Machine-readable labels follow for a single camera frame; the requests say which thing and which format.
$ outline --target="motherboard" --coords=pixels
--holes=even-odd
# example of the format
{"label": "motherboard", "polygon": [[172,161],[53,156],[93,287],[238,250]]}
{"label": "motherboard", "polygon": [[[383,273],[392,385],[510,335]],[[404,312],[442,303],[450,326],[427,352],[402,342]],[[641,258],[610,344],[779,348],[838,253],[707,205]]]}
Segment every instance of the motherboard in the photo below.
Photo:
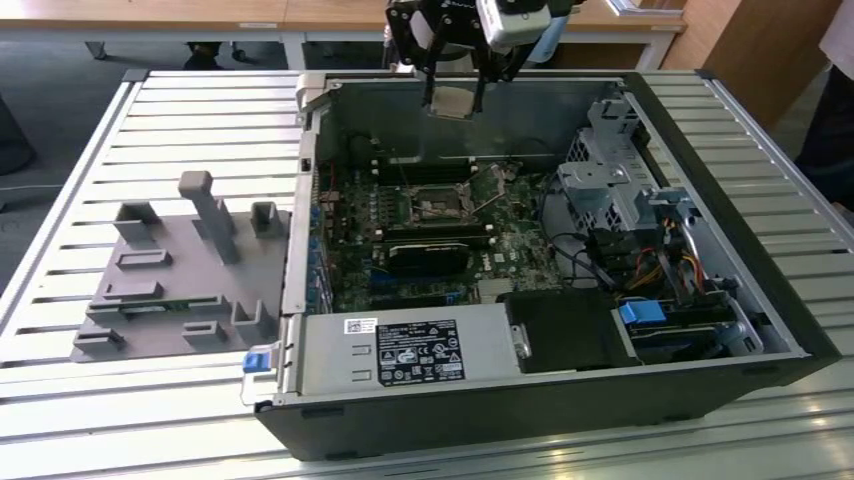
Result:
{"label": "motherboard", "polygon": [[511,160],[432,162],[378,153],[330,163],[316,192],[334,312],[494,303],[559,288],[541,229],[546,176]]}

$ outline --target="metal slatted table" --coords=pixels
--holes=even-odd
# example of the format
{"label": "metal slatted table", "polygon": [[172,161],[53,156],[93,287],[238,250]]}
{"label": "metal slatted table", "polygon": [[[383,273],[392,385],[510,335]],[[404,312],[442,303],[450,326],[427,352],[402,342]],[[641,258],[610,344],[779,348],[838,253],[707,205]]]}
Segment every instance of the metal slatted table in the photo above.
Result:
{"label": "metal slatted table", "polygon": [[[686,72],[646,79],[845,355],[794,385],[698,421],[302,463],[242,404],[242,353],[69,363],[122,201],[188,213],[176,183],[194,168],[232,212],[262,199],[291,207],[296,78],[155,72],[122,84],[0,301],[0,478],[835,478],[854,468],[851,230],[726,90]],[[270,394],[272,379],[256,388]]]}

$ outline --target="desk leg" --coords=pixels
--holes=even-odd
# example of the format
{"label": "desk leg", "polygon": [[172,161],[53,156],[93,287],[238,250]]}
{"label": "desk leg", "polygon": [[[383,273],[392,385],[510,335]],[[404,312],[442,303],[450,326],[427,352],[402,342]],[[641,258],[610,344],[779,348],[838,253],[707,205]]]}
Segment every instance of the desk leg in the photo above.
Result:
{"label": "desk leg", "polygon": [[104,50],[104,42],[85,42],[85,48],[89,49],[92,58],[95,60],[104,60],[107,58],[107,50]]}
{"label": "desk leg", "polygon": [[667,32],[651,35],[650,43],[646,44],[638,60],[638,70],[658,70],[661,68],[675,37],[675,33]]}
{"label": "desk leg", "polygon": [[288,60],[288,70],[306,70],[306,53],[303,43],[306,34],[303,32],[284,32],[282,34],[282,44],[284,45],[284,55]]}

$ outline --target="white label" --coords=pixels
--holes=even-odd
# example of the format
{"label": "white label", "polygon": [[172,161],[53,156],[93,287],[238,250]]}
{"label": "white label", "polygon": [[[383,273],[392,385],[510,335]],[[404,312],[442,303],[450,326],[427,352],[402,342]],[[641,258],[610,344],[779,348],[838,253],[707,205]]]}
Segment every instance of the white label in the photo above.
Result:
{"label": "white label", "polygon": [[348,318],[344,320],[344,333],[374,333],[376,318]]}
{"label": "white label", "polygon": [[240,23],[240,28],[276,28],[279,25],[275,23]]}

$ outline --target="power supply label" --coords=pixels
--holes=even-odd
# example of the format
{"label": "power supply label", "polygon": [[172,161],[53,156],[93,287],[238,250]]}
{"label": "power supply label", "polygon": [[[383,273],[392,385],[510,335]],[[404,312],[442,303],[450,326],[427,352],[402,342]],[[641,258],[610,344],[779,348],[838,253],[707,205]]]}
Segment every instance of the power supply label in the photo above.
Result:
{"label": "power supply label", "polygon": [[376,325],[376,362],[384,387],[463,380],[456,320]]}

